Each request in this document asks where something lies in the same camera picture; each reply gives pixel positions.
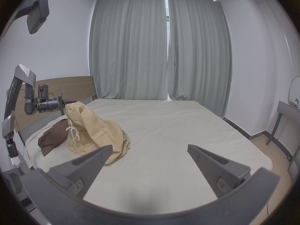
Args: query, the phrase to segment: wooden floor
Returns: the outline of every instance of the wooden floor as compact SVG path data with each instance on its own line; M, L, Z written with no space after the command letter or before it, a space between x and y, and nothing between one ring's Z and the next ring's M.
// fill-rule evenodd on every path
M261 224L279 205L292 185L291 177L287 171L290 165L287 156L273 142L270 142L269 145L266 146L267 140L268 138L265 135L261 135L260 137L252 139L251 142L271 159L273 164L272 172L280 176L280 182L273 196L269 200L268 205L262 210L251 225Z

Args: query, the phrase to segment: gray curtain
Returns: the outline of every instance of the gray curtain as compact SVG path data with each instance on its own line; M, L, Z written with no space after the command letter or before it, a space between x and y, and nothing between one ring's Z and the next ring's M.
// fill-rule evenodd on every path
M167 99L165 0L97 0L89 66L99 98Z
M168 0L168 92L195 100L216 115L226 111L231 83L230 44L221 5L213 0Z

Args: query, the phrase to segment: baseboard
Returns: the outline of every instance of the baseboard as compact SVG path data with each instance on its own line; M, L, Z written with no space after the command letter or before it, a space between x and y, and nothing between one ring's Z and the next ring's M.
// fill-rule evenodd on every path
M230 126L232 126L234 129L238 130L245 138L251 140L254 139L256 137L259 137L261 135L265 135L266 137L270 137L271 134L268 133L267 131L263 131L261 133L257 133L255 135L250 136L246 131L244 131L243 129L241 129L238 125L236 125L235 123L231 122L229 119L224 118L224 121L227 122ZM290 154L290 152L285 148L285 146L283 146L283 144L278 141L275 137L272 138L272 142L276 144L277 147L280 148L280 150L287 156L288 161L291 161L291 159L293 158L293 156Z
M268 137L268 138L271 136L271 134L268 133L267 131L264 131L263 133L264 133L264 135L265 135L266 137ZM283 146L283 144L282 144L280 141L278 141L275 137L272 138L272 142L275 143L276 146L279 147L280 150L287 156L287 159L288 159L289 161L291 161L291 159L293 158L293 156L292 156L292 155L290 154L290 152L285 148L285 146Z

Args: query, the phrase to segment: fitted sheet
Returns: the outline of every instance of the fitted sheet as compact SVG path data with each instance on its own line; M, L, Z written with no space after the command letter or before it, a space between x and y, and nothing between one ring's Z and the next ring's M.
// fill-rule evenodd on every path
M196 208L217 199L187 153L188 144L200 146L245 164L253 174L272 170L272 162L241 133L195 101L96 99L89 103L102 119L117 121L131 140L121 159L105 165L84 200L133 214L164 214ZM65 142L43 156L39 137L62 116L26 141L33 167L50 167L79 157Z

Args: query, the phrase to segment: wooden headboard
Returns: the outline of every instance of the wooden headboard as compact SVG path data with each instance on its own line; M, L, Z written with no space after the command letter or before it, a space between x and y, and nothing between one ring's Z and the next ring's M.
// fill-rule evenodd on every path
M76 101L82 101L92 97L96 99L96 91L94 86L94 79L92 76L85 77L62 77L53 78L47 80L36 81L35 86L35 97L38 97L38 85L47 84L49 86L49 92L53 93L55 97L62 92L62 99L70 99ZM49 113L38 113L28 116L24 111L25 105L25 91L21 90L17 99L17 105L15 108L15 130L24 129L33 122L47 116Z

